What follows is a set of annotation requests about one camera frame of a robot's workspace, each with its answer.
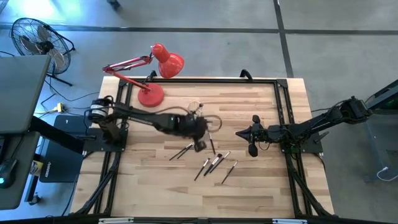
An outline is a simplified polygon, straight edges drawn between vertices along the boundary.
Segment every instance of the desk leg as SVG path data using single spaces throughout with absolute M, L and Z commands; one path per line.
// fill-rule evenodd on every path
M 77 139 L 66 132 L 47 124 L 47 122 L 33 116 L 30 122 L 30 131 L 37 131 L 45 138 L 55 141 L 61 146 L 72 150 L 73 152 L 82 154 L 84 142 Z
M 35 154 L 33 156 L 33 160 L 40 161 L 40 155 Z M 27 188 L 27 193 L 26 193 L 25 200 L 24 200 L 25 202 L 29 202 L 29 205 L 34 205 L 40 201 L 40 197 L 35 195 L 38 180 L 39 180 L 39 177 L 30 175 L 29 186 Z

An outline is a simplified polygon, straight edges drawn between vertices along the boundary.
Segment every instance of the fan stand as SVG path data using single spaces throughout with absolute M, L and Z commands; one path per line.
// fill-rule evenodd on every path
M 68 83 L 67 81 L 62 80 L 62 79 L 60 79 L 60 78 L 55 76 L 55 64 L 53 65 L 53 68 L 52 68 L 52 74 L 51 75 L 50 74 L 46 74 L 46 76 L 50 77 L 50 78 L 53 78 L 53 79 L 55 79 L 58 82 L 62 82 L 64 84 L 68 85 L 68 86 L 73 86 L 71 83 Z

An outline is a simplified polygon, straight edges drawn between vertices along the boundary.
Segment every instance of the wooden tabletop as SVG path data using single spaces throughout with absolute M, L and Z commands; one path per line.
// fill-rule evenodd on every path
M 303 79 L 288 78 L 287 81 L 296 123 L 310 119 L 312 116 Z M 99 97 L 115 97 L 118 83 L 116 77 L 104 77 Z M 267 151 L 259 149 L 258 157 L 253 158 L 248 154 L 247 142 L 235 135 L 236 131 L 252 124 L 254 114 L 260 116 L 264 127 L 279 123 L 273 86 L 231 83 L 161 85 L 165 98 L 160 106 L 144 108 L 140 105 L 137 99 L 139 89 L 136 87 L 133 88 L 131 105 L 157 111 L 170 106 L 186 108 L 192 101 L 204 103 L 204 115 L 217 114 L 223 119 L 223 127 L 212 135 L 216 152 L 226 154 L 231 151 L 231 154 L 213 173 L 206 177 L 202 173 L 197 181 L 193 181 L 203 162 L 214 156 L 209 143 L 202 152 L 191 150 L 180 159 L 169 161 L 191 141 L 130 121 L 127 146 L 119 166 L 112 216 L 293 217 L 286 161 L 279 145 L 271 144 Z M 169 112 L 184 113 L 179 110 Z M 97 187 L 103 157 L 104 153 L 96 152 L 83 161 L 71 212 L 81 208 Z M 239 163 L 221 185 L 236 160 Z M 323 207 L 333 213 L 322 163 L 312 154 L 303 154 L 303 163 L 309 189 Z M 300 190 L 298 197 L 300 208 L 304 211 Z

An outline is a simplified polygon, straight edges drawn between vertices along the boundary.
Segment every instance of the standing fan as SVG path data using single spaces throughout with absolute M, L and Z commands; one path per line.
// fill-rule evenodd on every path
M 11 28 L 11 39 L 21 55 L 49 55 L 51 63 L 48 73 L 61 74 L 70 65 L 70 52 L 74 44 L 46 23 L 37 19 L 17 19 Z M 64 39 L 72 44 L 69 50 Z

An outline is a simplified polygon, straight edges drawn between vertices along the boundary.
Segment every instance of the concrete floor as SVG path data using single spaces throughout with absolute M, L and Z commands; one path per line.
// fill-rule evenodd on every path
M 119 0 L 114 12 L 105 0 L 13 0 L 0 13 L 0 24 L 34 17 L 49 24 L 98 27 L 183 27 L 277 29 L 273 0 Z M 286 29 L 398 30 L 398 2 L 394 0 L 280 0 Z M 38 7 L 45 9 L 39 13 Z M 242 68 L 254 77 L 286 77 L 279 34 L 221 32 L 71 32 L 75 43 L 70 68 L 60 78 L 75 86 L 53 82 L 67 98 L 100 89 L 101 68 L 109 63 L 149 53 L 161 42 L 185 59 L 181 76 L 236 77 Z M 366 99 L 397 79 L 396 35 L 287 35 L 294 77 L 304 78 L 311 108 L 327 108 L 352 95 Z M 0 30 L 0 50 L 17 54 L 8 30 Z M 156 64 L 131 70 L 146 76 Z M 40 100 L 50 96 L 44 86 Z M 67 102 L 85 107 L 96 95 Z M 44 120 L 53 123 L 55 115 Z M 398 220 L 398 181 L 366 184 L 364 175 L 381 169 L 374 160 L 362 124 L 341 124 L 323 139 L 326 176 L 335 213 L 345 218 L 393 222 Z M 72 184 L 39 184 L 43 203 L 21 203 L 1 211 L 0 220 L 61 215 Z

